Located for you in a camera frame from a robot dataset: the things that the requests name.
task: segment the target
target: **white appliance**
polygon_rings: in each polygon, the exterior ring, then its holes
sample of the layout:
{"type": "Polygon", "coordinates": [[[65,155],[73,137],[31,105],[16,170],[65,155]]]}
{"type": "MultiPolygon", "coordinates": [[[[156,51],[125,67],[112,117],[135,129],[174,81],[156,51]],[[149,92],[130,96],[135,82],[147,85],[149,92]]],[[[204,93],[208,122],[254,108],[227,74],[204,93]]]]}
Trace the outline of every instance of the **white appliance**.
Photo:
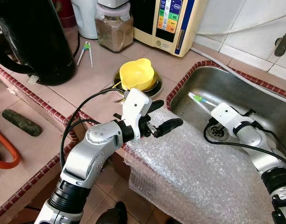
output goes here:
{"type": "Polygon", "coordinates": [[[109,8],[117,8],[128,1],[129,0],[98,0],[97,2],[109,8]]]}
{"type": "Polygon", "coordinates": [[[134,38],[183,57],[192,47],[207,0],[130,0],[130,4],[134,38]]]}
{"type": "Polygon", "coordinates": [[[71,0],[79,33],[89,39],[97,39],[95,13],[97,0],[71,0]]]}

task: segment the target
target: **faucet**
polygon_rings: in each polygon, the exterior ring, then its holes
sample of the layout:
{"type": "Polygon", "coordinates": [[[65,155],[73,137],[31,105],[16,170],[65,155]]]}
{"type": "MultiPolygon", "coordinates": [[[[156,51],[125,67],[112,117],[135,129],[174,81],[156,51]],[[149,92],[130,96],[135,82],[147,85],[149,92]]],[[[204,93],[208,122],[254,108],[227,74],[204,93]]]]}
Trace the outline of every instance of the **faucet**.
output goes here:
{"type": "Polygon", "coordinates": [[[280,37],[275,42],[276,49],[274,52],[274,55],[277,57],[280,57],[284,55],[286,50],[286,34],[283,35],[283,37],[280,37]]]}

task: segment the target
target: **glass jar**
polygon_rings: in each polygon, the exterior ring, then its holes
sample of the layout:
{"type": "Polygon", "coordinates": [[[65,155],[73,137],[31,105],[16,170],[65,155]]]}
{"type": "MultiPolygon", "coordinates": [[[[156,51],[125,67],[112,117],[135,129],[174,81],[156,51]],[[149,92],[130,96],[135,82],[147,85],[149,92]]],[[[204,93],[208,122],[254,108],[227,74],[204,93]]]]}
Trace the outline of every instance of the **glass jar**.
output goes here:
{"type": "Polygon", "coordinates": [[[133,42],[134,19],[129,8],[129,2],[116,9],[97,4],[95,24],[100,45],[117,52],[133,42]]]}

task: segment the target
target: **yellow bowl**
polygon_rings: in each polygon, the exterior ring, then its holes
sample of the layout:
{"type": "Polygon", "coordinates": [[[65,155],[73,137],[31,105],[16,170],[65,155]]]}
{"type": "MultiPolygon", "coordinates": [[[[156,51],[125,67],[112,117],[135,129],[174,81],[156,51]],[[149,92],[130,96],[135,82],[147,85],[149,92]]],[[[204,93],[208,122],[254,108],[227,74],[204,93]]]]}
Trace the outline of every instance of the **yellow bowl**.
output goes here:
{"type": "Polygon", "coordinates": [[[153,80],[154,70],[147,58],[125,63],[120,70],[121,84],[124,90],[147,89],[153,80]]]}

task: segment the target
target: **label sticker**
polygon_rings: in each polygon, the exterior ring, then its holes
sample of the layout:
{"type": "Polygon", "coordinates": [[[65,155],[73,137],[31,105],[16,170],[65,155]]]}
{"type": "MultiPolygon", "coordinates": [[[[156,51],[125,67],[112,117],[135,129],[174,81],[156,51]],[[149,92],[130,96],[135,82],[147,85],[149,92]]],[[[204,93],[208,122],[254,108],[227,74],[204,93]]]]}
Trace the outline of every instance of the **label sticker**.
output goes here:
{"type": "Polygon", "coordinates": [[[175,33],[182,0],[161,0],[157,28],[175,33]]]}

